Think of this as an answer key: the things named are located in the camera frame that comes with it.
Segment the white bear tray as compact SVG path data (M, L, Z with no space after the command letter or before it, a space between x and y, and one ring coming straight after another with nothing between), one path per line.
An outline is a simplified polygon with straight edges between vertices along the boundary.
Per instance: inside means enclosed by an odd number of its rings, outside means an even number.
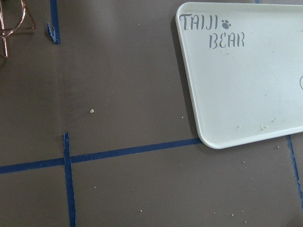
M205 145L222 149L302 132L301 5L186 2L176 25Z

